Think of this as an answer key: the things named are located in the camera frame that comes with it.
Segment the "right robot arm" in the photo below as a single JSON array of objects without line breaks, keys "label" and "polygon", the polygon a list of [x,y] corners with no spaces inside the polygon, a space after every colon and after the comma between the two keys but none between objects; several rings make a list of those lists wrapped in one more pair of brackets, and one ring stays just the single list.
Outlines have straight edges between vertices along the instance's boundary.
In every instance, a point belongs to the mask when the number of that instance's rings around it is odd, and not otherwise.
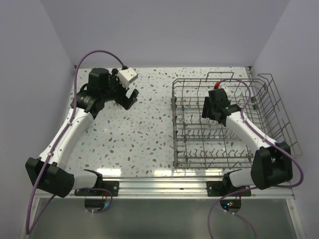
[{"label": "right robot arm", "polygon": [[253,154],[250,169],[224,174],[222,190],[234,195],[240,187],[256,186],[264,190],[288,182],[293,177],[291,149],[286,142],[278,143],[256,127],[237,104],[231,104],[223,88],[208,92],[202,117],[217,121],[235,133]]}]

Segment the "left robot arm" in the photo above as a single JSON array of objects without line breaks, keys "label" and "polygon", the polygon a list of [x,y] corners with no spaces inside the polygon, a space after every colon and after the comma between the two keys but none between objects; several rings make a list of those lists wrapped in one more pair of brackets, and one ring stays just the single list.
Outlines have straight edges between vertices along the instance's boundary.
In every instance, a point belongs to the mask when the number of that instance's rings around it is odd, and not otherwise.
[{"label": "left robot arm", "polygon": [[115,101],[129,110],[137,101],[138,90],[127,96],[130,84],[138,78],[133,68],[93,68],[88,82],[76,94],[65,121],[49,146],[25,164],[35,189],[64,198],[73,190],[86,189],[96,196],[104,189],[103,177],[94,170],[73,174],[66,171],[68,161],[81,135],[94,121],[106,102]]}]

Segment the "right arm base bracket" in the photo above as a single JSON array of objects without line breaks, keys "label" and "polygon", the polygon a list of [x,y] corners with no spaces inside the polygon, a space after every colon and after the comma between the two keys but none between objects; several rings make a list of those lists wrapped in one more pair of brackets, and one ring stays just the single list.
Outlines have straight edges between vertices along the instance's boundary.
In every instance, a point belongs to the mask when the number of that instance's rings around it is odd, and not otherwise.
[{"label": "right arm base bracket", "polygon": [[222,197],[225,195],[222,181],[206,181],[208,197]]}]

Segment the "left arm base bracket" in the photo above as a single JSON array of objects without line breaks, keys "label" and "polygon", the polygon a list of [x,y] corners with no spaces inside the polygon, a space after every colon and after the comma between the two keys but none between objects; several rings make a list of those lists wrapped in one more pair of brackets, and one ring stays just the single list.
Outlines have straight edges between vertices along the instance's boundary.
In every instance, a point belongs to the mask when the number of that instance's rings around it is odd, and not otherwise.
[{"label": "left arm base bracket", "polygon": [[108,190],[113,197],[118,196],[120,182],[119,181],[103,181],[101,188]]}]

